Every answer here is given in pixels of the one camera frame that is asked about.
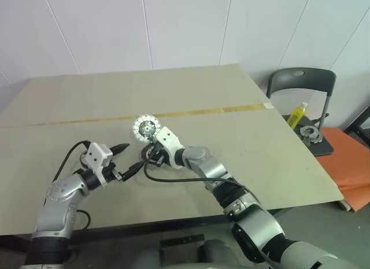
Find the yellow bottle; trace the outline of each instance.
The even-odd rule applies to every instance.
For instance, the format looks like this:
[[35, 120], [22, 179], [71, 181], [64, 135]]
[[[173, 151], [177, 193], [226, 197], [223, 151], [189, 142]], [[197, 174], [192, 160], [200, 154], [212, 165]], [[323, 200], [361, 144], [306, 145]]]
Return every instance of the yellow bottle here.
[[295, 127], [297, 126], [301, 118], [303, 118], [303, 116], [306, 113], [307, 105], [308, 105], [307, 102], [302, 102], [301, 106], [298, 106], [297, 108], [293, 110], [293, 112], [291, 113], [291, 115], [289, 116], [287, 120], [291, 129], [295, 129]]

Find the tabletop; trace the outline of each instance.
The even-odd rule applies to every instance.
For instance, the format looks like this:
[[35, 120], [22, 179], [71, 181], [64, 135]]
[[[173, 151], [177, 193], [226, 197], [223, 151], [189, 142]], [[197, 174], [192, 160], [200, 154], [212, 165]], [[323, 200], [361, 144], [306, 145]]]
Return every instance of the tabletop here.
[[[155, 114], [183, 145], [206, 146], [266, 209], [341, 200], [336, 184], [239, 65], [34, 78], [0, 114], [0, 235], [31, 233], [69, 148], [89, 139], [130, 143], [125, 171], [145, 144], [135, 117]], [[79, 167], [74, 152], [60, 178]], [[153, 176], [190, 178], [185, 168]], [[91, 227], [222, 214], [203, 183], [157, 183], [139, 172], [94, 190], [80, 205]]]

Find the gray folding chair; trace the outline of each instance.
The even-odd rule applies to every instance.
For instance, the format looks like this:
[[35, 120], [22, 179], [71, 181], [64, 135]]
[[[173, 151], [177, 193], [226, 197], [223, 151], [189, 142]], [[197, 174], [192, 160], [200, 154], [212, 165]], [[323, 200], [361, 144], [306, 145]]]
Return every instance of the gray folding chair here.
[[[274, 72], [268, 83], [266, 95], [271, 98], [271, 95], [280, 90], [285, 89], [310, 89], [322, 91], [327, 94], [321, 118], [310, 120], [304, 116], [298, 123], [295, 132], [299, 134], [299, 130], [303, 126], [313, 126], [319, 123], [318, 129], [321, 131], [324, 119], [329, 115], [327, 114], [330, 97], [332, 95], [336, 75], [333, 71], [318, 68], [286, 68]], [[309, 147], [310, 151], [315, 156], [328, 155], [333, 153], [333, 148], [329, 142], [323, 138], [320, 143], [313, 143]]]

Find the chair backrest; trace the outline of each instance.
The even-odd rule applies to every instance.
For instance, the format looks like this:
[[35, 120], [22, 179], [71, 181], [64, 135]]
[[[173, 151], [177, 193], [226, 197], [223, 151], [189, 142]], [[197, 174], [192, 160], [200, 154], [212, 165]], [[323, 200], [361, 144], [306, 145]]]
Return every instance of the chair backrest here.
[[266, 95], [285, 89], [310, 89], [325, 91], [330, 97], [336, 75], [333, 71], [318, 68], [286, 68], [275, 71], [269, 78]]

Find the tape strip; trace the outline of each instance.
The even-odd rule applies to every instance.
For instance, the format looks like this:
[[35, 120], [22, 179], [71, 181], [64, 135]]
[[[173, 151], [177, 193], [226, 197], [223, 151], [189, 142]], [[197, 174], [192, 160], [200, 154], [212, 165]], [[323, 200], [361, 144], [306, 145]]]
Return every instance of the tape strip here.
[[[260, 103], [260, 104], [253, 104], [253, 105], [242, 105], [242, 106], [235, 106], [235, 107], [193, 110], [193, 111], [185, 111], [185, 112], [157, 113], [157, 114], [153, 114], [153, 116], [157, 118], [196, 116], [196, 115], [208, 115], [208, 114], [219, 114], [219, 113], [267, 110], [271, 108], [273, 108], [271, 103]], [[49, 123], [23, 124], [19, 126], [0, 126], [0, 128], [15, 128], [15, 127], [29, 127], [29, 126], [54, 126], [54, 125], [59, 125], [59, 124], [97, 123], [97, 122], [103, 122], [103, 121], [135, 120], [138, 116], [140, 115], [124, 116], [124, 117], [105, 117], [105, 118], [100, 118], [100, 119], [88, 119], [88, 120], [51, 121]]]

